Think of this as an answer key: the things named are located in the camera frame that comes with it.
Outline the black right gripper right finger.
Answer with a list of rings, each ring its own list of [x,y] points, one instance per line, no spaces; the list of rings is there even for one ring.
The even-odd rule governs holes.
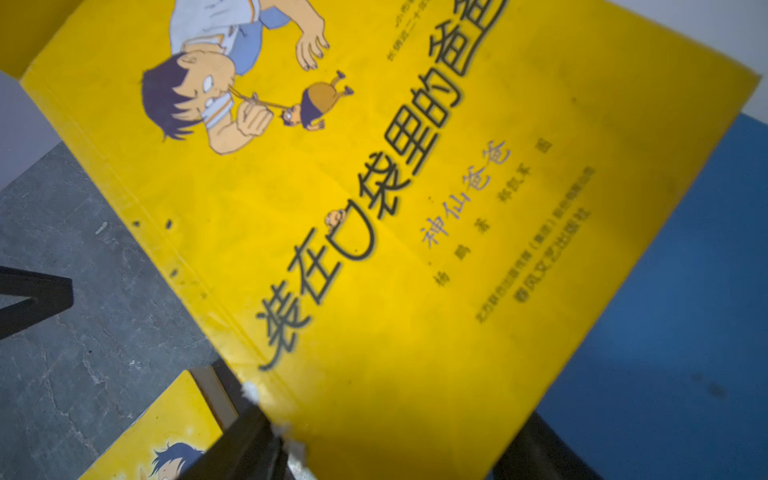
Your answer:
[[[533,412],[491,470],[494,479],[602,480]]]

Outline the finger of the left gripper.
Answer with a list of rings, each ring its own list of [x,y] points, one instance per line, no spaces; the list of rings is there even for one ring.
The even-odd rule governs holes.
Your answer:
[[[71,278],[1,267],[1,294],[23,300],[1,309],[1,339],[58,315],[74,305]]]

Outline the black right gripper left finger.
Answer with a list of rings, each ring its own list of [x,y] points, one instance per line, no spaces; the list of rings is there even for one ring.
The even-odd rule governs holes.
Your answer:
[[[251,405],[181,480],[286,479],[288,454],[264,413]]]

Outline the yellow cartoon book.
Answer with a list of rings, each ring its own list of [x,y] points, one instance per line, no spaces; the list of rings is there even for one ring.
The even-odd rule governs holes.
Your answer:
[[[5,1],[18,80],[319,479],[479,479],[757,88],[609,1]]]
[[[186,370],[81,477],[176,479],[236,418],[213,367]]]

